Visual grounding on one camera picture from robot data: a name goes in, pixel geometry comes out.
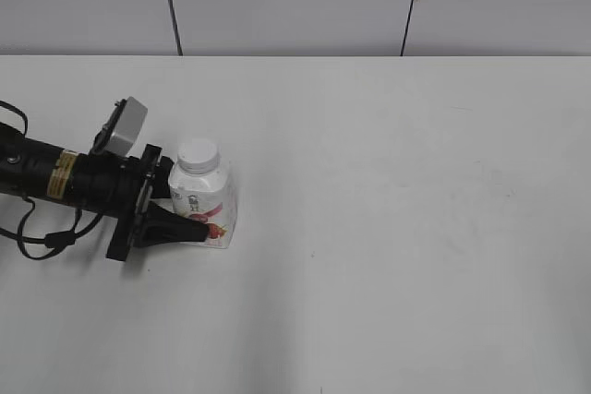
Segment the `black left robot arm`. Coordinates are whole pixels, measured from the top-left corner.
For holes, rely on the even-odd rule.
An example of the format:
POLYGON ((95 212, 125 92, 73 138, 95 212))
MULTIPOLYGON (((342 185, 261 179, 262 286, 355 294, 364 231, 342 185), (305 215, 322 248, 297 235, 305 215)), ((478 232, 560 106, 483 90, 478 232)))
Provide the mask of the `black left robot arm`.
POLYGON ((1 191, 34 206, 38 200, 69 206, 79 220, 85 211, 94 218, 84 228, 73 225, 42 238, 25 234, 26 218, 15 232, 1 234, 17 243, 20 253, 35 256, 28 245, 42 245, 43 260, 55 257, 89 234, 105 217, 116 220, 107 257, 124 261, 136 247, 164 244, 175 237, 177 217, 156 204, 166 197, 165 174, 172 162, 161 148, 149 145, 142 155, 123 157, 106 150, 83 154, 26 137, 17 129, 1 126, 1 191))

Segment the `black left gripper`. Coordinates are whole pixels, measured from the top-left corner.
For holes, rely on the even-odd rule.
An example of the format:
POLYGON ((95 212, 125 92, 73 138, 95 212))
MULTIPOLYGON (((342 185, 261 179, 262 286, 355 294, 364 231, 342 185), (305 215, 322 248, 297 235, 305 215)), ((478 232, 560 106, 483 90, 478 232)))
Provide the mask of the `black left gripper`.
MULTIPOLYGON (((73 172, 73 202, 84 210, 116 219, 106 257, 124 261, 133 245, 138 199, 152 182, 151 199, 170 199, 168 179, 174 162, 147 145, 140 158, 114 154, 79 156, 73 172)), ((136 248, 202 243, 209 226, 183 218, 154 202, 140 215, 136 248)))

